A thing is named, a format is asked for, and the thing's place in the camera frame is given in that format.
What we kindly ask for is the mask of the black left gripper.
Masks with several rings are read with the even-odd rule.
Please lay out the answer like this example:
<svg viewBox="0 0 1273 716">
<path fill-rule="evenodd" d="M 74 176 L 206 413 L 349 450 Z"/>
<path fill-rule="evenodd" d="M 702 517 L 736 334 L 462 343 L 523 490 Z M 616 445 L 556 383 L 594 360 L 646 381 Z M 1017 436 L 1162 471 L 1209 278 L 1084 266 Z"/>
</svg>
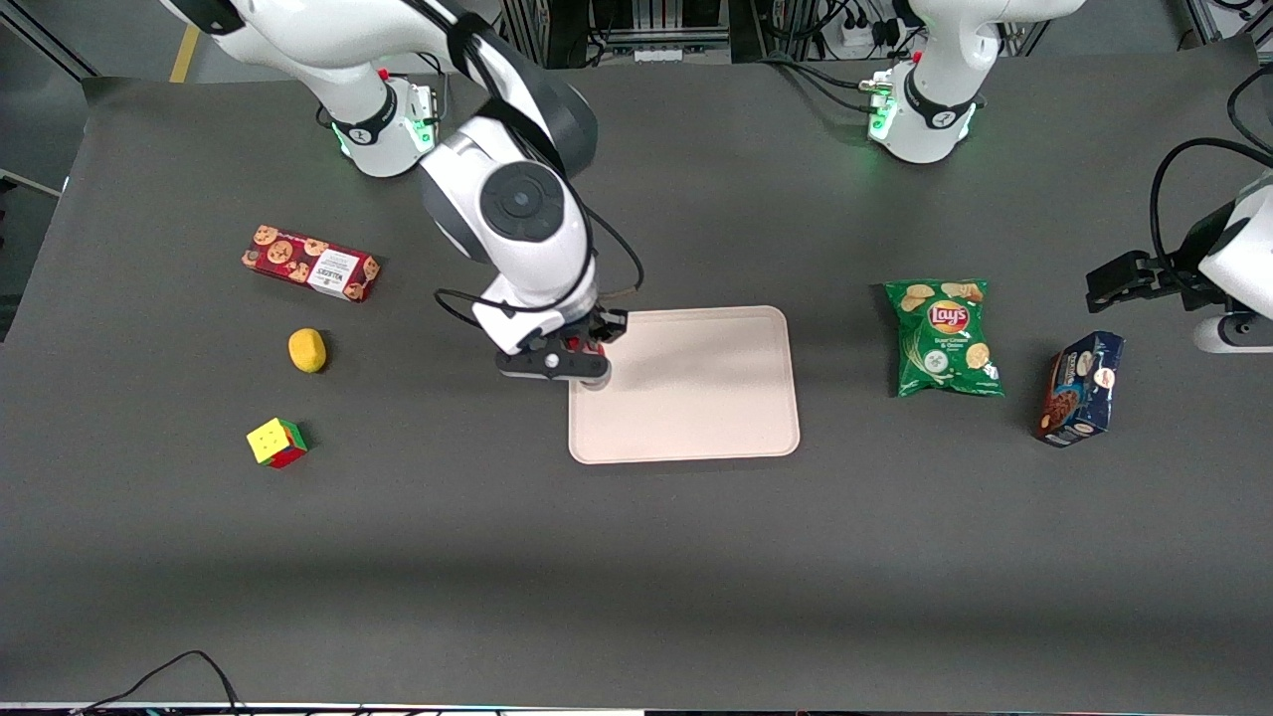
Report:
<svg viewBox="0 0 1273 716">
<path fill-rule="evenodd" d="M 1225 304 L 1226 294 L 1200 271 L 1200 260 L 1217 245 L 1217 240 L 1183 240 L 1180 248 L 1166 251 L 1161 242 L 1155 242 L 1155 268 L 1158 276 L 1158 292 L 1181 296 L 1183 310 L 1199 311 L 1209 304 Z M 1088 313 L 1099 313 L 1110 307 L 1144 299 L 1146 285 L 1124 285 L 1118 293 L 1090 289 L 1086 293 Z"/>
</svg>

